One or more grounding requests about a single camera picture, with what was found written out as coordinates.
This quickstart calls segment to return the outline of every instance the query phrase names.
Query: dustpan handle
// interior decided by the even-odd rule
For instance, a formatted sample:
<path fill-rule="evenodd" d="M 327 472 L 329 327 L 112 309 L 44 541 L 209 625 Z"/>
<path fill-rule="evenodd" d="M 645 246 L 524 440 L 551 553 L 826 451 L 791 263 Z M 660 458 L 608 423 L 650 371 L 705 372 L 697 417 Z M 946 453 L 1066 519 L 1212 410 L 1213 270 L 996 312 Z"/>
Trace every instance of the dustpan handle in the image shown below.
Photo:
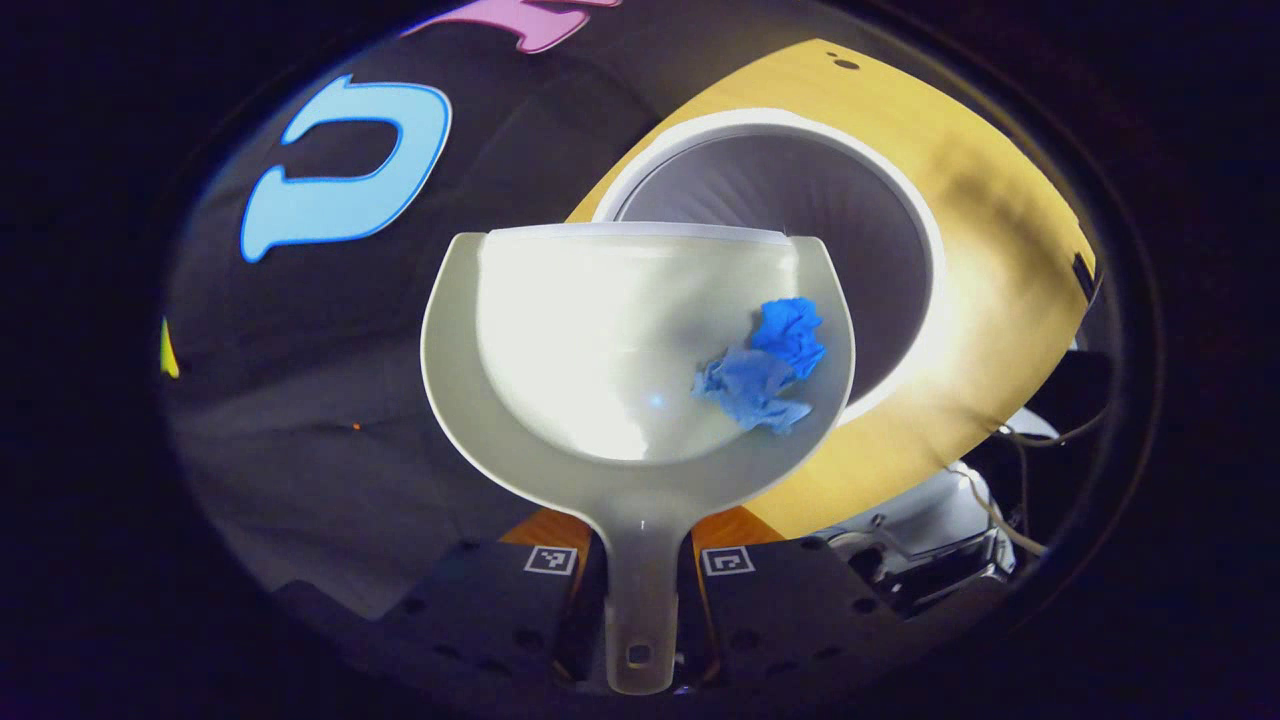
<path fill-rule="evenodd" d="M 627 515 L 602 528 L 609 568 L 605 667 L 614 692 L 653 694 L 667 689 L 673 675 L 676 566 L 689 528 L 658 512 Z"/>

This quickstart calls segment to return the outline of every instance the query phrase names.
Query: crumpled blue paper towel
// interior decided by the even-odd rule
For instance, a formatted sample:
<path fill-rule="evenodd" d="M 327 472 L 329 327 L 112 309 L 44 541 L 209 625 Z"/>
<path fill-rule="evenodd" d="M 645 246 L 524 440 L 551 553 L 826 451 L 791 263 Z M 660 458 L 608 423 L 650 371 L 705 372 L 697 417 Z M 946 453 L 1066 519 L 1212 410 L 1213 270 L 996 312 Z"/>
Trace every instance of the crumpled blue paper towel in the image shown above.
<path fill-rule="evenodd" d="M 808 297 L 765 302 L 760 306 L 760 329 L 751 336 L 751 348 L 786 361 L 796 378 L 805 379 L 827 354 L 813 334 L 820 324 L 818 306 Z"/>
<path fill-rule="evenodd" d="M 718 400 L 744 430 L 768 425 L 774 434 L 785 436 L 813 410 L 804 402 L 776 397 L 795 377 L 791 365 L 768 352 L 731 347 L 723 359 L 694 377 L 694 397 Z"/>

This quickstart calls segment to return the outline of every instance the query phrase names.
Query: yellow object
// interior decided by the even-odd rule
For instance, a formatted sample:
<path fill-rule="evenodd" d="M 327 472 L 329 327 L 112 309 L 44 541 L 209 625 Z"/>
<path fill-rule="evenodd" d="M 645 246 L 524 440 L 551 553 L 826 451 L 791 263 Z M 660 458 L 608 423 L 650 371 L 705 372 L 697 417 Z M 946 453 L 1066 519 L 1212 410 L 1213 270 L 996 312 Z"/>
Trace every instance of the yellow object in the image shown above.
<path fill-rule="evenodd" d="M 910 489 L 1012 416 L 1084 315 L 1074 255 L 1091 273 L 1094 258 L 1066 201 L 1004 133 L 929 85 L 823 40 L 760 58 L 704 90 L 620 159 L 568 222 L 589 222 L 618 172 L 667 128 L 742 108 L 781 108 L 882 154 L 924 196 L 946 251 L 942 318 L 922 340 L 922 361 L 881 405 L 746 503 L 794 538 Z"/>
<path fill-rule="evenodd" d="M 178 379 L 178 357 L 173 354 L 173 342 L 169 340 L 169 320 L 160 320 L 160 369 L 170 378 Z"/>

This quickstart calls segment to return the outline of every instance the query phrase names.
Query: dustpan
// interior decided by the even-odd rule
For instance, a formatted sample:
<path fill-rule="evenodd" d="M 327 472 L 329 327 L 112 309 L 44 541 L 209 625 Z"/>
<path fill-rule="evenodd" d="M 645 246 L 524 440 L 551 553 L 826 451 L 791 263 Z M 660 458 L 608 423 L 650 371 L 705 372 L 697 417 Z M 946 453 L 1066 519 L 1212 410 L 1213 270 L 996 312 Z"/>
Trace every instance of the dustpan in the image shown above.
<path fill-rule="evenodd" d="M 763 302 L 803 296 L 827 354 L 783 397 L 790 434 L 744 430 L 690 396 L 745 347 Z M 422 379 L 458 451 L 495 483 L 575 515 L 608 553 L 611 688 L 671 684 L 676 562 L 701 518 L 804 462 L 854 377 L 849 309 L 822 241 L 681 223 L 582 223 L 453 238 L 422 322 Z"/>

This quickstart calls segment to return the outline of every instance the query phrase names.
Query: blue letter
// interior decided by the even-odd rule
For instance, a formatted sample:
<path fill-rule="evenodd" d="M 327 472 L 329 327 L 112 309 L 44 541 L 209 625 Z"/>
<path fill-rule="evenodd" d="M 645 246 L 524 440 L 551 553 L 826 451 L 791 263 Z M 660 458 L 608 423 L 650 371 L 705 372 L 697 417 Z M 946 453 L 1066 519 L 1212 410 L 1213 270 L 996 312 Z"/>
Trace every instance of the blue letter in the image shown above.
<path fill-rule="evenodd" d="M 351 85 L 349 74 L 330 82 L 298 110 L 280 142 L 321 123 L 380 120 L 396 126 L 396 147 L 360 178 L 288 179 L 283 165 L 262 173 L 244 206 L 241 254 L 257 263 L 274 245 L 360 240 L 383 229 L 422 190 L 452 115 L 449 99 L 425 85 Z"/>

